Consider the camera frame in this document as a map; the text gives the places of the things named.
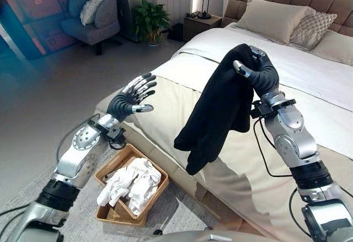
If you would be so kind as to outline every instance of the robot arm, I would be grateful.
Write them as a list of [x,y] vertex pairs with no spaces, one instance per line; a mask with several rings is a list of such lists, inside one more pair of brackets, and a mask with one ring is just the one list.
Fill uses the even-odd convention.
[[287,100],[279,91],[279,77],[267,54],[254,46],[250,48],[259,70],[252,71],[240,61],[234,61],[234,69],[250,81],[261,99],[254,102],[251,115],[265,119],[278,154],[292,172],[297,190],[307,203],[302,212],[312,239],[353,239],[353,219],[343,201],[342,190],[322,162],[316,142],[294,106],[295,100]]
[[140,103],[154,94],[154,90],[147,90],[157,84],[153,81],[155,78],[147,73],[134,79],[113,98],[106,115],[98,121],[89,120],[86,127],[74,135],[52,178],[38,199],[26,209],[7,241],[63,241],[55,228],[64,225],[69,209],[94,172],[107,141],[125,146],[122,135],[125,130],[119,127],[120,122],[136,112],[153,110],[152,105]]

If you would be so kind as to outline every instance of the white pillow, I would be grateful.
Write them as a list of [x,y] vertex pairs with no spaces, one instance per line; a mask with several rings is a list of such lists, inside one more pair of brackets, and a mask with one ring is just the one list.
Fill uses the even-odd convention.
[[95,12],[102,1],[103,0],[89,0],[84,4],[82,11],[79,14],[83,26],[94,23]]
[[308,6],[294,6],[264,0],[248,0],[247,9],[237,26],[288,44],[293,29],[306,15],[315,13]]
[[353,66],[353,37],[327,30],[320,43],[310,53]]

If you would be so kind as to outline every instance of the beige pillow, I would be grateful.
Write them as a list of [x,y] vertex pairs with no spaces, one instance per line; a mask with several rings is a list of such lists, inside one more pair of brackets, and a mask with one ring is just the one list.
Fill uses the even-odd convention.
[[353,66],[353,37],[327,30],[321,42],[310,53]]
[[288,44],[293,29],[315,10],[263,0],[248,0],[247,9],[237,26],[262,34],[280,44]]
[[309,50],[315,48],[337,14],[316,12],[305,16],[294,28],[290,42]]
[[103,0],[88,0],[84,4],[79,17],[83,26],[94,23],[94,15]]

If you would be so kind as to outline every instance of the gray carpet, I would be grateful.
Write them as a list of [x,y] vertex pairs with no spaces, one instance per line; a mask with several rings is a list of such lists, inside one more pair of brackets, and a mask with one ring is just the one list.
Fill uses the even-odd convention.
[[[98,167],[105,164],[115,153],[115,150],[106,151]],[[0,208],[0,212],[36,199],[43,186],[48,182],[53,170],[54,166],[45,171],[37,180]],[[155,229],[161,229],[164,234],[167,234],[178,231],[203,230],[206,226],[215,227],[219,225],[213,215],[172,182],[150,210],[145,227],[102,223],[95,218],[97,212],[96,197],[101,189],[102,186],[91,177],[71,209],[67,223],[60,229],[65,236],[65,241],[136,242],[140,237],[151,235]],[[16,214],[11,213],[3,216],[0,229]],[[15,222],[5,232],[5,238],[14,226]]]

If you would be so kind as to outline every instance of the bed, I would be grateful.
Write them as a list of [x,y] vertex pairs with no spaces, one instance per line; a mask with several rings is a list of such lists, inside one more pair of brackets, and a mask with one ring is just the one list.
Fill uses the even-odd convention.
[[[199,201],[199,186],[213,194],[231,210],[269,238],[281,241],[310,241],[294,224],[288,211],[290,194],[296,187],[292,178],[272,178],[265,169],[252,129],[247,133],[230,131],[218,158],[195,176],[185,172],[189,153],[173,148],[174,138],[185,125],[208,79],[224,55],[246,43],[267,52],[280,76],[280,90],[295,98],[307,130],[332,177],[353,192],[353,67],[317,57],[235,26],[245,12],[247,0],[229,0],[223,17],[224,28],[195,36],[165,64],[156,68],[157,87],[145,103],[154,111],[132,115],[123,126],[126,137],[153,159],[170,177]],[[349,0],[267,0],[311,6],[317,11],[336,13],[330,30],[351,36]],[[97,105],[105,112],[113,93]],[[269,169],[274,174],[289,170],[271,148],[260,127],[256,127]],[[293,211],[304,226],[296,195]]]

